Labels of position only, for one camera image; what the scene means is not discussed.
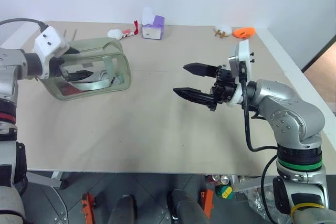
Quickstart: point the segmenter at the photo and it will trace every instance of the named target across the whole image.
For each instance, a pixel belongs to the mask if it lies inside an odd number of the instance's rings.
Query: red ring
[[[13,115],[0,112],[0,121],[1,119],[6,119],[9,120],[11,123],[16,124],[16,117]]]

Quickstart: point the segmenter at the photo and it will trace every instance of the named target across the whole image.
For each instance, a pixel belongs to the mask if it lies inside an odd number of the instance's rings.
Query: black cable
[[[37,23],[40,26],[41,33],[45,29],[47,29],[47,27],[48,27],[48,25],[46,25],[42,21],[38,21],[38,20],[32,19],[32,18],[11,18],[11,19],[6,19],[6,20],[3,20],[3,21],[0,21],[0,26],[3,25],[3,24],[11,23],[11,22],[21,22],[21,21]]]
[[[261,176],[261,198],[262,198],[262,203],[264,205],[264,208],[265,208],[265,212],[267,214],[267,217],[269,219],[270,222],[272,222],[273,224],[277,224],[271,214],[269,213],[268,211],[268,207],[267,207],[267,203],[266,203],[266,198],[265,198],[265,191],[264,191],[264,181],[265,181],[265,175],[266,175],[266,172],[267,172],[267,169],[268,167],[272,164],[272,162],[277,158],[277,155],[275,155],[273,158],[271,158],[271,160],[267,163],[267,165],[265,166],[264,168],[264,171],[263,171],[263,174]]]
[[[253,118],[253,119],[261,119],[261,120],[265,120],[265,121],[267,121],[266,118],[264,118],[263,116],[256,116],[256,117]]]
[[[258,148],[253,148],[251,144],[251,136],[250,136],[250,118],[248,114],[248,97],[247,97],[247,88],[246,88],[246,81],[244,79],[239,80],[241,85],[241,90],[243,91],[243,110],[244,110],[244,121],[245,121],[245,137],[246,137],[246,144],[250,151],[252,152],[259,152],[262,150],[277,150],[276,146],[262,146]]]
[[[25,193],[25,191],[27,190],[27,187],[28,187],[28,178],[27,178],[27,176],[25,176],[22,179],[22,189],[19,192],[20,196],[22,196]]]

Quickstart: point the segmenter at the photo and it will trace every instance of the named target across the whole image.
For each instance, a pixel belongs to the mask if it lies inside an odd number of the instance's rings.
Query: white table
[[[61,34],[66,29],[69,40],[75,30],[78,40],[104,37],[112,28],[131,27],[107,23],[49,24]],[[18,140],[26,146],[28,169],[260,175],[275,151],[248,150],[240,106],[230,108],[223,104],[211,112],[173,92],[174,87],[208,92],[214,79],[194,76],[182,66],[191,62],[228,64],[229,51],[238,42],[232,36],[215,37],[211,27],[196,26],[166,26],[160,41],[140,35],[123,39],[132,70],[131,87],[80,100],[62,102],[40,82],[20,81]],[[32,47],[31,38],[23,48],[30,51]],[[327,173],[336,174],[336,134],[330,126],[334,121],[323,101],[266,29],[259,29],[258,35],[250,39],[250,49],[256,60],[254,80],[280,81],[292,87],[294,84],[303,99],[314,102],[327,115],[323,161]],[[270,126],[261,120],[251,120],[251,139],[254,147],[276,144]],[[276,173],[273,164],[268,174]]]

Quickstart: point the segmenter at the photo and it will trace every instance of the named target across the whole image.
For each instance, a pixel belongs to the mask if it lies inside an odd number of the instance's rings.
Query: tissue box
[[[156,15],[152,24],[142,25],[142,37],[145,39],[162,39],[164,17]]]

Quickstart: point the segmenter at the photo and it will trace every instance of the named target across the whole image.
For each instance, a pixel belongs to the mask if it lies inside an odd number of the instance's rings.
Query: robotic arm
[[[273,186],[278,210],[290,215],[294,224],[336,223],[336,213],[328,209],[326,169],[322,163],[322,112],[301,100],[292,88],[280,82],[251,81],[250,64],[253,61],[249,56],[248,40],[244,40],[236,48],[236,55],[229,58],[231,71],[226,70],[225,66],[185,65],[189,72],[214,77],[216,82],[210,94],[191,88],[175,88],[174,91],[182,98],[206,105],[213,111],[218,103],[226,102],[230,106],[242,104],[248,148],[254,152],[277,150],[279,176],[274,179]],[[253,119],[268,121],[274,131],[277,147],[254,149],[251,146],[249,111],[256,113]],[[276,223],[268,211],[267,214]]]
[[[18,80],[50,76],[50,60],[69,49],[53,27],[45,27],[35,39],[36,53],[0,48],[0,223],[28,223],[14,184],[25,179],[25,146],[18,143],[16,106]]]

